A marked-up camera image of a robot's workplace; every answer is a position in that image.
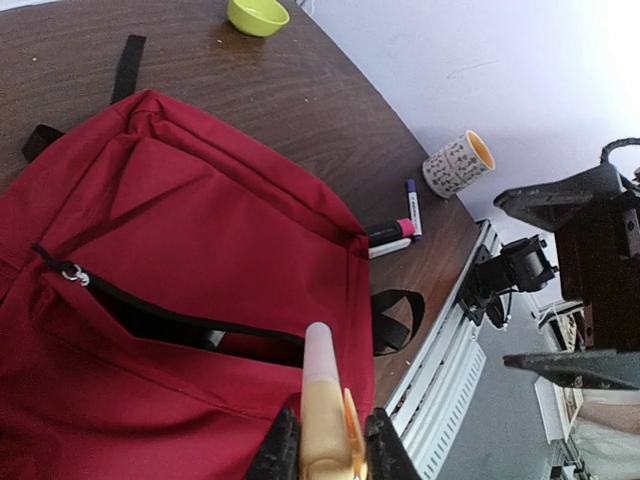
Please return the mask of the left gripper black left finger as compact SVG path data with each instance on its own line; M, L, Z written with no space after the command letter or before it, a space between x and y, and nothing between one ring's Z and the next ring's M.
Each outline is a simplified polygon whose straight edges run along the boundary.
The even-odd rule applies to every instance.
M291 408L283 408L276 416L245 480L298 480L301 426Z

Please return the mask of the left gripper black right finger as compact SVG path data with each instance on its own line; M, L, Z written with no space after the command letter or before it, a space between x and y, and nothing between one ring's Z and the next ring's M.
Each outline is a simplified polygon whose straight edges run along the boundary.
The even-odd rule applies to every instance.
M366 419L364 439L369 479L421 479L389 415L383 408L375 408Z

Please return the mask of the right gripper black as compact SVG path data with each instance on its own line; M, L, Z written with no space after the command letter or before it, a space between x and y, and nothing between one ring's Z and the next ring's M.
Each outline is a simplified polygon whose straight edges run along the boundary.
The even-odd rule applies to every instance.
M509 217L558 230L562 296L583 303L586 346L613 349L506 355L505 367L565 388L639 389L639 196L622 192L616 167L600 164L494 199Z

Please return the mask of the beige highlighter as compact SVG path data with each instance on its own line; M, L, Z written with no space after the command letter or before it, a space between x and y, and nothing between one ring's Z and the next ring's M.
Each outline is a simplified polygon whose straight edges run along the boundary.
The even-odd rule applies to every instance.
M303 479L366 479L368 462L351 391L341 386L332 332L305 332L299 471Z

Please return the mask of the red backpack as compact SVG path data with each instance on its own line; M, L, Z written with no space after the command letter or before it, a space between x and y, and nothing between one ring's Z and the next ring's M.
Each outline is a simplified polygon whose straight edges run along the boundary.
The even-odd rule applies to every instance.
M375 359L424 317L418 293L371 292L368 235L322 181L138 91L144 45L107 109L36 128L1 196L5 479L244 479L283 408L301 426L315 322L364 436Z

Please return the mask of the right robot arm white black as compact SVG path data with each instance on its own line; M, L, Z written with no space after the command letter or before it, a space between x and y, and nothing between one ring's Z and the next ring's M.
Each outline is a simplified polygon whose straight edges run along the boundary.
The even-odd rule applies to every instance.
M554 277L562 296L584 307L583 349L507 355L505 366L563 387L639 387L639 195L604 163L561 181L511 189L495 206L553 233L558 266L537 237L504 246L474 272L478 293L536 292Z

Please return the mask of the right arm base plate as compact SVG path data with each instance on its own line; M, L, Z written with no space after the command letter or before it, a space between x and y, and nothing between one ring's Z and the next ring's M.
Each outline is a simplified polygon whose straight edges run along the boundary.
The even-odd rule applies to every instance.
M501 329L506 324L501 296L508 288L502 256L493 256L481 244L472 257L472 264L464 276L456 299L465 317L476 326L480 326L487 317L495 328Z

